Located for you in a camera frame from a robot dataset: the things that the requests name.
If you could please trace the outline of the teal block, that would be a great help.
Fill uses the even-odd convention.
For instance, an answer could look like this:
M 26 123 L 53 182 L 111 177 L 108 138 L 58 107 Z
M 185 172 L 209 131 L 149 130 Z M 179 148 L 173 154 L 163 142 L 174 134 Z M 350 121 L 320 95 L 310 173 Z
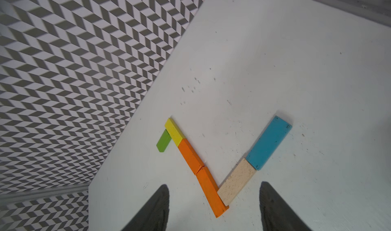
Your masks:
M 291 129 L 291 124 L 275 116 L 246 156 L 246 160 L 259 171 Z

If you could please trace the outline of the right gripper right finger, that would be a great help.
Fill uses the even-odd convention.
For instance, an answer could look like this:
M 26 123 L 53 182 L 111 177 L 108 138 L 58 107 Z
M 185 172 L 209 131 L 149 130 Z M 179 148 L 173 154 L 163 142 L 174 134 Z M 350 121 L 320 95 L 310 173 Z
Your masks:
M 259 201 L 264 231 L 311 231 L 268 182 L 261 183 Z

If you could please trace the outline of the orange block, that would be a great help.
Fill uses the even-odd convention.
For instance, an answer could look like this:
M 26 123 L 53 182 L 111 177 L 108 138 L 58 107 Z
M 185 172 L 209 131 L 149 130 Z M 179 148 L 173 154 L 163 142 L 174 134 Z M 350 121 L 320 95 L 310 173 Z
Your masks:
M 229 209 L 229 206 L 226 206 L 218 195 L 219 188 L 208 167 L 202 167 L 196 177 L 215 217 L 219 218 Z
M 194 175 L 196 175 L 205 166 L 201 158 L 198 156 L 186 138 L 181 141 L 178 149 Z

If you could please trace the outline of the green small block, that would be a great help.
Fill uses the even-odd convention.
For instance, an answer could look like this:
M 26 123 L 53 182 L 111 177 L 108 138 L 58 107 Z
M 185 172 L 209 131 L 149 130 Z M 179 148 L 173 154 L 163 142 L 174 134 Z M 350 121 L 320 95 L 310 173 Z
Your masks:
M 167 129 L 163 132 L 163 134 L 161 135 L 158 143 L 156 144 L 156 147 L 158 149 L 159 152 L 164 152 L 166 150 L 166 148 L 168 147 L 170 141 L 172 140 L 169 132 L 167 131 Z

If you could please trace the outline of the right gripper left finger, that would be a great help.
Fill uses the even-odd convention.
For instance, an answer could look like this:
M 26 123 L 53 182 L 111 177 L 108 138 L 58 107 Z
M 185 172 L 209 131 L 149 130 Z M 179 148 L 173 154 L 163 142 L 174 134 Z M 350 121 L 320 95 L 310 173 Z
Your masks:
M 122 230 L 165 231 L 169 219 L 169 202 L 169 189 L 163 184 Z

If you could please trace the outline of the natural wood block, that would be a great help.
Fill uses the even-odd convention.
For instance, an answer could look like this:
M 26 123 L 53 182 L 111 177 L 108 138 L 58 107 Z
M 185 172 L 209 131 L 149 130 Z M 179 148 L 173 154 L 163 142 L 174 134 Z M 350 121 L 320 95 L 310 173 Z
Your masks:
M 257 170 L 245 158 L 237 164 L 217 192 L 225 206 L 233 201 L 256 172 Z

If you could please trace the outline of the yellow block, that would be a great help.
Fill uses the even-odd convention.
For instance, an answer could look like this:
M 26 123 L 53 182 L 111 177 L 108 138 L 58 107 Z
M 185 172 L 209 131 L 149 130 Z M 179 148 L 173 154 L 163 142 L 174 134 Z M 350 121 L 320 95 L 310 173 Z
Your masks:
M 172 118 L 168 118 L 165 123 L 165 128 L 176 146 L 179 146 L 182 140 L 186 139 L 185 135 Z

